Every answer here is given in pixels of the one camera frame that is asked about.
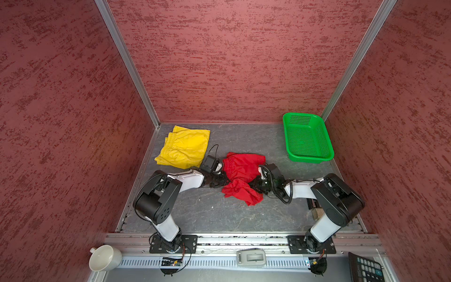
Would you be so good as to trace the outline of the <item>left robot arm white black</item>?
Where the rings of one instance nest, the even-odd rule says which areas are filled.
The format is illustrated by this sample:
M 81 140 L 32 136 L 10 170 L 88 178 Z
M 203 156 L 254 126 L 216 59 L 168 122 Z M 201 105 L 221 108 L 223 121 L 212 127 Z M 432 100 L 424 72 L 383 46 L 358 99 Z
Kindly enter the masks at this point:
M 133 209 L 138 217 L 150 222 L 156 230 L 150 239 L 150 252 L 183 251 L 181 228 L 171 216 L 179 193 L 198 188 L 220 188 L 229 183 L 230 180 L 222 171 L 208 172 L 199 168 L 180 173 L 155 171 L 133 201 Z

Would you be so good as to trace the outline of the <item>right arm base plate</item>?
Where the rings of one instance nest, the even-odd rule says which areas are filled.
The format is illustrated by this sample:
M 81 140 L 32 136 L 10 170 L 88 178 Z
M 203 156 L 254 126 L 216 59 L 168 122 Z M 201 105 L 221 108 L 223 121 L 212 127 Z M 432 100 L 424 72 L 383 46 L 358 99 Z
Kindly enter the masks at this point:
M 319 242 L 313 236 L 287 236 L 287 244 L 292 255 L 321 255 L 337 253 L 332 237 L 325 242 Z

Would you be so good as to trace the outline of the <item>yellow shorts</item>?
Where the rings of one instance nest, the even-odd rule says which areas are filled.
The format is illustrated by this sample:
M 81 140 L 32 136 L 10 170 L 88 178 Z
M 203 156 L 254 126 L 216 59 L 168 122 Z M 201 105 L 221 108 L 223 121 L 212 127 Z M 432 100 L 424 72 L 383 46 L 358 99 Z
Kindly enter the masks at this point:
M 155 158 L 158 165 L 179 169 L 199 167 L 209 145 L 210 131 L 175 126 L 164 140 L 160 154 Z

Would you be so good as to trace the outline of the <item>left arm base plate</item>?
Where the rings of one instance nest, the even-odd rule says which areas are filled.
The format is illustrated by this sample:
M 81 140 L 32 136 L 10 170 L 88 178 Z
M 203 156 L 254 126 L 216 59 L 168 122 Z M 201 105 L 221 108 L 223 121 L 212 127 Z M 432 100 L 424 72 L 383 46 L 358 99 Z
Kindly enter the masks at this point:
M 166 241 L 160 235 L 154 235 L 149 239 L 150 254 L 182 254 L 185 251 L 196 252 L 198 236 L 178 235 L 171 242 Z

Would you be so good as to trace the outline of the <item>red shorts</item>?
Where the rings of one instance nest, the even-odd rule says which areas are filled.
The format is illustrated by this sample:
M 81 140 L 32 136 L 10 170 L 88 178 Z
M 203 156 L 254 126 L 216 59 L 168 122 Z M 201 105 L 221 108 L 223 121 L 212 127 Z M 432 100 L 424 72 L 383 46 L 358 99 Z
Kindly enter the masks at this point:
M 222 188 L 224 197 L 235 197 L 247 206 L 255 206 L 263 201 L 263 195 L 249 185 L 260 175 L 259 166 L 264 165 L 265 156 L 252 153 L 229 152 L 223 160 L 223 172 L 229 179 L 229 184 Z

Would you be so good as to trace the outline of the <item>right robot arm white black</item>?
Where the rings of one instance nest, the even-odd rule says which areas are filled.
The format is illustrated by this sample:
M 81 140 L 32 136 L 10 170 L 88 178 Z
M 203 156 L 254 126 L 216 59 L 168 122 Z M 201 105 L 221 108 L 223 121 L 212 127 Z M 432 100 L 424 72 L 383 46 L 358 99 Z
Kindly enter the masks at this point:
M 294 199 L 316 200 L 324 214 L 308 229 L 300 248 L 316 254 L 326 242 L 350 223 L 365 207 L 364 199 L 339 176 L 330 173 L 313 180 L 286 180 L 273 173 L 261 173 L 251 182 L 251 188 L 290 204 Z

